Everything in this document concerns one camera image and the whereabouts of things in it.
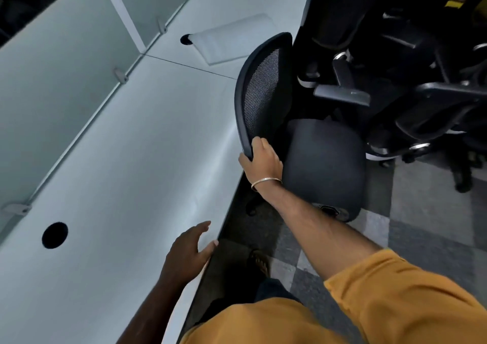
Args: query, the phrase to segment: person's left hand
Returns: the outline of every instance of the person's left hand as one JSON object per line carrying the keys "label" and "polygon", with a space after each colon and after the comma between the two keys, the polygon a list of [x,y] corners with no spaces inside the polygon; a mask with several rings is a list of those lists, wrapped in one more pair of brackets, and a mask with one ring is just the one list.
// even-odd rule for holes
{"label": "person's left hand", "polygon": [[184,287],[199,275],[218,245],[218,241],[213,240],[205,249],[198,252],[200,236],[208,231],[210,223],[211,221],[206,221],[193,226],[176,239],[166,256],[160,281]]}

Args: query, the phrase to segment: yellow shirt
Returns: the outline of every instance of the yellow shirt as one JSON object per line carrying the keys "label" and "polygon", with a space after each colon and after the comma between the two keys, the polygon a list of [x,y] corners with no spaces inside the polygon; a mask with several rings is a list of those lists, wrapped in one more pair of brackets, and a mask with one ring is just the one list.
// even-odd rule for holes
{"label": "yellow shirt", "polygon": [[[446,277],[382,250],[325,281],[370,344],[487,343],[487,311]],[[290,299],[235,304],[181,344],[345,343]]]}

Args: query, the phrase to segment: hand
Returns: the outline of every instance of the hand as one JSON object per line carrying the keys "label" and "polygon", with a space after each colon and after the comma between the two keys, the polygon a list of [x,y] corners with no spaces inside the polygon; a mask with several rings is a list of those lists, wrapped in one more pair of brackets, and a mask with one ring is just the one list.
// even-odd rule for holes
{"label": "hand", "polygon": [[166,256],[159,281],[177,287],[185,287],[200,274],[218,246],[218,241],[213,240],[198,253],[200,236],[208,231],[210,224],[211,221],[202,222],[185,231],[176,239]]}
{"label": "hand", "polygon": [[[252,149],[254,152],[254,159],[251,162],[246,155],[240,153],[239,162],[245,171],[248,181],[254,182],[265,177],[275,177],[279,180],[283,179],[283,163],[279,160],[274,149],[271,147],[267,139],[255,137],[252,140]],[[256,185],[257,191],[262,193],[264,188],[279,184],[277,181],[263,181]]]}

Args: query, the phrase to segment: person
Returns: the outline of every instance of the person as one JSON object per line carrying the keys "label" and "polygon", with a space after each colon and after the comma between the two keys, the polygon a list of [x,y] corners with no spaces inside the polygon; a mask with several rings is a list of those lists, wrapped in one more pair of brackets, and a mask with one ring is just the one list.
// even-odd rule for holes
{"label": "person", "polygon": [[[239,161],[251,184],[282,179],[283,163],[266,139],[252,141],[254,158]],[[326,289],[370,344],[487,342],[487,311],[446,277],[424,271],[382,249],[350,226],[328,217],[282,187],[266,180],[256,190],[282,216]],[[176,239],[159,280],[120,337],[118,344],[161,343],[167,322],[186,284],[210,259],[218,243],[198,252],[208,230],[203,222]],[[264,276],[254,303],[212,304],[210,313],[182,338],[183,344],[344,343],[320,326],[298,299],[268,279],[268,266],[253,251],[248,267]]]}

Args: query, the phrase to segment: black grommet hole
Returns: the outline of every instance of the black grommet hole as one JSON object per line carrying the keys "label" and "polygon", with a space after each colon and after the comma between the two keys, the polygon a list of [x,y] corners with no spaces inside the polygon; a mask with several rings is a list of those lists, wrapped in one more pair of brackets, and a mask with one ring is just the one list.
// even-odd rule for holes
{"label": "black grommet hole", "polygon": [[191,40],[189,40],[189,36],[191,34],[186,34],[181,37],[181,44],[184,44],[185,46],[190,46],[193,44]]}
{"label": "black grommet hole", "polygon": [[42,245],[47,249],[59,247],[68,237],[68,226],[63,222],[50,225],[42,234]]}

